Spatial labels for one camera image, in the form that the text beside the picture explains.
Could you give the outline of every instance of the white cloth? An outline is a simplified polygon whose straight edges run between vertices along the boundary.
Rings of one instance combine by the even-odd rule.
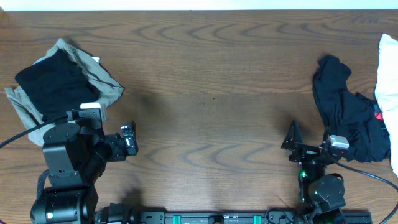
[[[377,103],[390,133],[391,167],[398,176],[398,41],[383,34],[375,89]]]
[[[67,44],[63,39],[59,39],[55,46],[47,51],[45,57],[38,61],[53,56],[58,49],[63,49],[68,54],[69,59],[82,68],[88,81],[98,89],[99,97],[96,102],[108,107],[122,95],[124,88],[101,67],[98,58],[90,57],[82,50]],[[43,115],[37,111],[20,86],[15,90],[6,88],[6,93],[26,129],[36,127],[37,123],[43,123]],[[54,124],[49,124],[29,133],[29,140],[38,146],[43,146],[44,133],[54,126]]]

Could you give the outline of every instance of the gray cloth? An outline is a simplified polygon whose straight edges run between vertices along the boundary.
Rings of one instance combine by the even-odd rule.
[[[87,77],[90,84],[98,89],[99,97],[96,102],[108,107],[122,95],[124,88],[114,80],[95,59],[82,50],[67,44],[63,39],[59,39],[55,46],[49,49],[45,57],[40,60],[51,57],[58,49],[63,49],[65,53],[68,54],[69,59],[72,62],[76,62],[77,65],[82,68],[83,74]],[[43,115],[37,111],[20,86],[15,90],[6,88],[6,93],[26,129],[36,127],[37,124],[43,123]],[[29,140],[38,146],[43,146],[44,133],[54,126],[54,124],[49,124],[29,133]]]

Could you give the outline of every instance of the wood grain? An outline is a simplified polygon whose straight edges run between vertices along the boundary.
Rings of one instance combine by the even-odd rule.
[[[292,119],[319,144],[312,75],[325,54],[353,71],[351,91],[373,97],[378,42],[398,37],[397,11],[7,12],[0,23],[0,141],[24,130],[4,88],[63,38],[101,57],[126,87],[107,133],[137,123],[139,154],[108,164],[97,209],[110,202],[167,210],[265,210],[299,202],[298,166],[280,144]],[[46,168],[27,138],[0,150],[0,219],[30,223]],[[398,183],[389,161],[349,165]],[[346,208],[381,221],[396,192],[336,166]],[[391,223],[397,223],[394,217]]]

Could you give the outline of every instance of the cloth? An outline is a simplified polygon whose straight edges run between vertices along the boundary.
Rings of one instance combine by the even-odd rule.
[[[379,68],[374,92],[390,133],[391,167],[398,176],[398,41],[383,34],[379,44]]]
[[[108,107],[122,95],[124,88],[114,80],[99,63],[82,50],[67,44],[63,39],[59,39],[55,46],[49,49],[46,56],[41,58],[41,60],[53,56],[58,49],[62,49],[68,55],[68,58],[82,69],[88,82],[98,90],[98,99],[96,102]],[[25,91],[20,86],[15,90],[12,88],[6,88],[5,91],[22,123],[27,129],[43,123],[43,115],[33,105]],[[43,128],[29,133],[28,137],[36,145],[43,146],[44,133],[54,126],[54,124],[46,125]]]
[[[314,76],[313,94],[323,124],[332,134],[347,138],[347,161],[382,161],[390,156],[389,133],[377,120],[375,103],[365,96],[350,93],[346,81],[351,70],[339,58],[328,55],[319,61]]]
[[[20,71],[15,79],[36,109],[42,121],[58,118],[82,103],[98,99],[82,69],[58,49],[56,53]]]

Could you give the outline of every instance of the white background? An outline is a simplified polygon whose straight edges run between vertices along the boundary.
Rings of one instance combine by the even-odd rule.
[[[5,11],[398,9],[398,0],[0,0]]]

